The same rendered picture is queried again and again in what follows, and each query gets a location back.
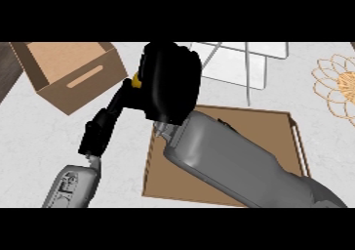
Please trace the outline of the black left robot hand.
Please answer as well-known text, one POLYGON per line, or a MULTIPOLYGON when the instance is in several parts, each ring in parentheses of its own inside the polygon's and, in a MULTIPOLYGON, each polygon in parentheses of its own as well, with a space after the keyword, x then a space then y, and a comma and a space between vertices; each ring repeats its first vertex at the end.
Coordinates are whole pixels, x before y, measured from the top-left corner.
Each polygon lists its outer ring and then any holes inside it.
POLYGON ((86 124, 79 154, 99 157, 107 149, 122 109, 102 108, 86 124))

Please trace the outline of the open cardboard box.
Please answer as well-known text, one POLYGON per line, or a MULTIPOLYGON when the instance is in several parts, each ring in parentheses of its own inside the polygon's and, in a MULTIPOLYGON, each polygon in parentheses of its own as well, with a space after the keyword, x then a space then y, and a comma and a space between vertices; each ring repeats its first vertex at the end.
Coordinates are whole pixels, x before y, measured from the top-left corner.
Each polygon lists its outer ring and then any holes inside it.
POLYGON ((9 43, 36 93, 74 113, 126 77, 110 42, 9 43))

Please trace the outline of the wicker flower-shaped placemat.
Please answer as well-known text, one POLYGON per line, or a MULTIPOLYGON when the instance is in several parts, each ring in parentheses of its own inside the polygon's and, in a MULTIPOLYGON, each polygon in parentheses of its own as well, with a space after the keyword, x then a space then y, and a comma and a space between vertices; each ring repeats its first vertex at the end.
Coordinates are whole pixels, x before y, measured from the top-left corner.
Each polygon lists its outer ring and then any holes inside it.
POLYGON ((355 57, 334 54, 318 59, 312 76, 313 92, 324 99, 328 112, 355 127, 355 57))

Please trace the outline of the brown flat tray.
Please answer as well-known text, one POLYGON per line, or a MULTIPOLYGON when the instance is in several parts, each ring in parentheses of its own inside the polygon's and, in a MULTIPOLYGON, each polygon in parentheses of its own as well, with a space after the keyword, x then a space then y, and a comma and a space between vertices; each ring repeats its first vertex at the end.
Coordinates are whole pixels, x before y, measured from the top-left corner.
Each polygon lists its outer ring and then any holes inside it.
MULTIPOLYGON (((203 104, 197 105, 197 111, 223 120, 275 155, 288 172, 310 176, 299 127, 288 112, 203 104)), ((167 161, 164 146, 166 140, 151 136, 142 196, 244 207, 167 161)))

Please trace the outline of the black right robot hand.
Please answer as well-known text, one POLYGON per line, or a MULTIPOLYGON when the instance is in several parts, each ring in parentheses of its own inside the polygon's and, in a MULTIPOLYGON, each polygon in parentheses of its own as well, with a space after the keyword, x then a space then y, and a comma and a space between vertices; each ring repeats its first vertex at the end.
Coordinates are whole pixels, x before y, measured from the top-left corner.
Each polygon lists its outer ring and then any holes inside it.
POLYGON ((123 108, 142 110, 147 119, 181 125, 197 105, 203 64, 198 53, 175 42, 145 45, 138 80, 126 78, 107 107, 117 117, 123 108))

